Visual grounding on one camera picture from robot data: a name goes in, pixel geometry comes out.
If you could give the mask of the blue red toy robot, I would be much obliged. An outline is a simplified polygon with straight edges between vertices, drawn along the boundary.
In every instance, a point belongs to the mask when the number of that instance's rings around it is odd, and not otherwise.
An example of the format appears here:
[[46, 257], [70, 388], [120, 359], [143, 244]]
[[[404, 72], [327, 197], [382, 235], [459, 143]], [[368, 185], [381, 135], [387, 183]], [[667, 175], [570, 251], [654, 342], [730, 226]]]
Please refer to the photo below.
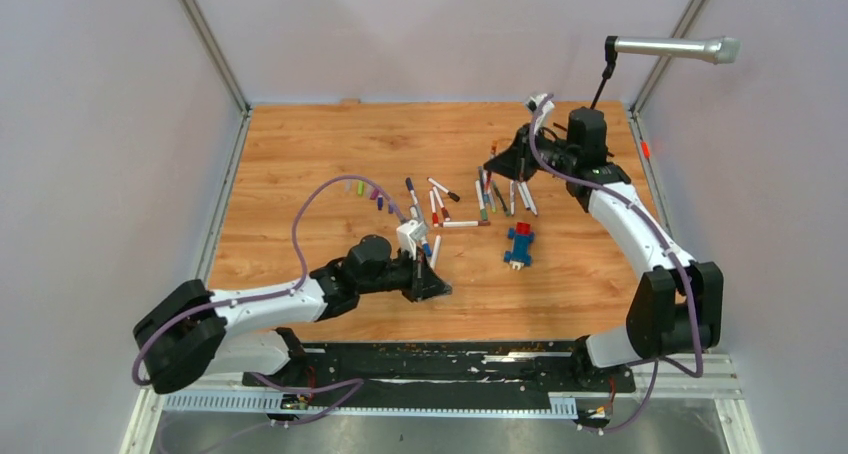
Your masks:
[[533, 263], [530, 247], [535, 240], [535, 233], [529, 223], [517, 222], [507, 231], [507, 238], [512, 242], [511, 249], [504, 253], [503, 261], [513, 270], [521, 270]]

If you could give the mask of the black microphone tripod stand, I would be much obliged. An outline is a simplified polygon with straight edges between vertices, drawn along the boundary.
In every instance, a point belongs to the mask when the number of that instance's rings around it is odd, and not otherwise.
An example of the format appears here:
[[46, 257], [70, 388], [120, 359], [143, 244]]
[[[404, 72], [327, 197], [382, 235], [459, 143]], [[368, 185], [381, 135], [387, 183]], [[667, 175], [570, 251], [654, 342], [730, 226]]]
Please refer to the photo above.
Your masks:
[[617, 36], [608, 36], [604, 44], [606, 66], [601, 81], [589, 107], [581, 107], [569, 113], [568, 123], [554, 126], [565, 133], [566, 143], [575, 149], [585, 164], [605, 164], [609, 151], [606, 145], [607, 124], [604, 114], [596, 109], [607, 81], [616, 68], [618, 54], [615, 50]]

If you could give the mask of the clear cap grey pen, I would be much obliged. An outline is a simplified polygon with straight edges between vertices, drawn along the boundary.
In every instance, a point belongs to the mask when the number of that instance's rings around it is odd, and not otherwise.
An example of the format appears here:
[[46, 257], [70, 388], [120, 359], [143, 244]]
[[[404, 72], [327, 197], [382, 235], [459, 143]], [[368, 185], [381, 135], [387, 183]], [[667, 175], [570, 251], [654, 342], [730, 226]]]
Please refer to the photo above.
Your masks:
[[481, 194], [483, 198], [484, 205], [487, 207], [491, 207], [491, 201], [489, 199], [489, 195], [486, 190], [486, 175], [482, 166], [477, 167], [478, 170], [478, 180], [481, 187]]

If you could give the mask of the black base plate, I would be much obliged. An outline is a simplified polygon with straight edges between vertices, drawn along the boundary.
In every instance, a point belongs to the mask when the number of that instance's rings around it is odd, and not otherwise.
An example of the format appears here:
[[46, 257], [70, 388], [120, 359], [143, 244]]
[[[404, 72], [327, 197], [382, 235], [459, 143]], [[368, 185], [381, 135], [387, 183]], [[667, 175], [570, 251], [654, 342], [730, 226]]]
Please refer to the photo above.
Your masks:
[[306, 342], [269, 379], [293, 387], [361, 379], [345, 402], [352, 407], [532, 409], [556, 393], [606, 401], [635, 392], [629, 370], [596, 369], [574, 350], [570, 340]]

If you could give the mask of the silver microphone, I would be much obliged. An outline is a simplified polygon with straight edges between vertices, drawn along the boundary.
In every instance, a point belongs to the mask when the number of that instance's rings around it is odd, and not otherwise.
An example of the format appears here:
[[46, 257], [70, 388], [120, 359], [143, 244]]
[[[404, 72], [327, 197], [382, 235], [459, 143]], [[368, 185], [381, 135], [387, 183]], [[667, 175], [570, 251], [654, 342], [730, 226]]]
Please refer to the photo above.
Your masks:
[[605, 41], [605, 49], [614, 55], [695, 59], [714, 65], [734, 63], [740, 48], [739, 39], [727, 36], [702, 40], [608, 36]]

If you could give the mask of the brown cap marker horizontal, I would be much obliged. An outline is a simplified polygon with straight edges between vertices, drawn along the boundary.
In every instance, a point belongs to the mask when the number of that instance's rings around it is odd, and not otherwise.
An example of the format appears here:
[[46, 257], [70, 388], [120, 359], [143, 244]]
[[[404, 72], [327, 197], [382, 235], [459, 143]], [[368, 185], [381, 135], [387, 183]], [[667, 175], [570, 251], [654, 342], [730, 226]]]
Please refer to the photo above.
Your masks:
[[490, 221], [474, 220], [474, 221], [444, 221], [436, 224], [442, 228], [472, 228], [490, 226]]

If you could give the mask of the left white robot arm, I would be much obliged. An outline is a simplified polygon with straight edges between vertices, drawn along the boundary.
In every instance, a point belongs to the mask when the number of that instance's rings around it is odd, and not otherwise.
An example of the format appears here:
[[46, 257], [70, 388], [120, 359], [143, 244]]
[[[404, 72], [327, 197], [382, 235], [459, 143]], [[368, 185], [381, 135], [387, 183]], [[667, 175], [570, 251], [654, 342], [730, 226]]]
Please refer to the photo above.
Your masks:
[[378, 235], [363, 237], [343, 257], [288, 283], [246, 290], [210, 290], [202, 280], [179, 284], [133, 328], [139, 348], [131, 374], [158, 394], [182, 390], [210, 374], [256, 372], [283, 387], [298, 385], [306, 360], [291, 336], [270, 352], [233, 340], [292, 323], [316, 323], [355, 309], [362, 296], [397, 291], [412, 303], [449, 295], [420, 247], [394, 251]]

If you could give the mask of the dark red cap marker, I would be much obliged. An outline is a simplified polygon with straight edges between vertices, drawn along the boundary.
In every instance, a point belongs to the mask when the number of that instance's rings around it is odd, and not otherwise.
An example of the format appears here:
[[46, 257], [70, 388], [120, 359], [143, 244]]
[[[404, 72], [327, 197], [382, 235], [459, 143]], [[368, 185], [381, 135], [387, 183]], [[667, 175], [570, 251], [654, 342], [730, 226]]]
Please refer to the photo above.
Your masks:
[[446, 206], [443, 202], [440, 190], [437, 187], [433, 188], [433, 194], [434, 194], [434, 198], [435, 198], [435, 201], [437, 203], [437, 206], [439, 207], [442, 220], [443, 221], [450, 221], [451, 217], [449, 215], [449, 211], [447, 210], [447, 208], [446, 208]]

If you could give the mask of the purple tip white marker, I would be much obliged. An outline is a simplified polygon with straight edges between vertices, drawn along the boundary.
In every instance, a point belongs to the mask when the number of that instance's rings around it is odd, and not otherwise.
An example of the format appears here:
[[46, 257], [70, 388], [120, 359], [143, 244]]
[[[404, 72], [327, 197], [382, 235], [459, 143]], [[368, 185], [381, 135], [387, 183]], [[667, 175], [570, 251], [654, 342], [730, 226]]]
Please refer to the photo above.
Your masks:
[[521, 187], [521, 190], [523, 192], [524, 199], [526, 201], [526, 209], [529, 210], [534, 216], [538, 216], [539, 215], [538, 209], [537, 209], [536, 203], [535, 203], [535, 201], [532, 197], [532, 194], [529, 190], [529, 186], [527, 185], [526, 182], [521, 182], [520, 187]]

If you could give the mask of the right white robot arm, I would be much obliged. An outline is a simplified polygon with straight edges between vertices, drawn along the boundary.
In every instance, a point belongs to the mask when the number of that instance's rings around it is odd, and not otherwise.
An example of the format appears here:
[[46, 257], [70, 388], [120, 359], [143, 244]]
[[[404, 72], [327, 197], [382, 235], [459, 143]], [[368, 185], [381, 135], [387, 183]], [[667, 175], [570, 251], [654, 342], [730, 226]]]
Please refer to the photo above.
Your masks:
[[543, 132], [551, 101], [528, 104], [529, 123], [512, 144], [483, 168], [524, 182], [546, 171], [566, 183], [567, 192], [599, 222], [639, 277], [625, 322], [587, 336], [571, 377], [584, 391], [596, 391], [611, 368], [678, 353], [701, 355], [721, 336], [724, 276], [713, 262], [699, 262], [654, 219], [624, 169], [606, 145], [602, 112], [581, 107], [570, 112], [565, 134]]

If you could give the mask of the dark green cap pen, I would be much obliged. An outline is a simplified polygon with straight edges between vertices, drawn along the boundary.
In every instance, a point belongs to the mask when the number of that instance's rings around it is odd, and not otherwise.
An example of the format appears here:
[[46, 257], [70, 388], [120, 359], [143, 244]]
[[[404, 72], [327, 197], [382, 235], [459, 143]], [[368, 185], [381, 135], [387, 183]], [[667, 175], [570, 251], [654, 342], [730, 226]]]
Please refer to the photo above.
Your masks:
[[511, 210], [510, 210], [509, 206], [507, 205], [506, 200], [504, 199], [500, 189], [498, 188], [498, 186], [497, 186], [497, 184], [494, 180], [491, 181], [491, 190], [492, 190], [493, 194], [495, 195], [497, 202], [500, 204], [504, 214], [507, 217], [510, 217], [512, 215]]

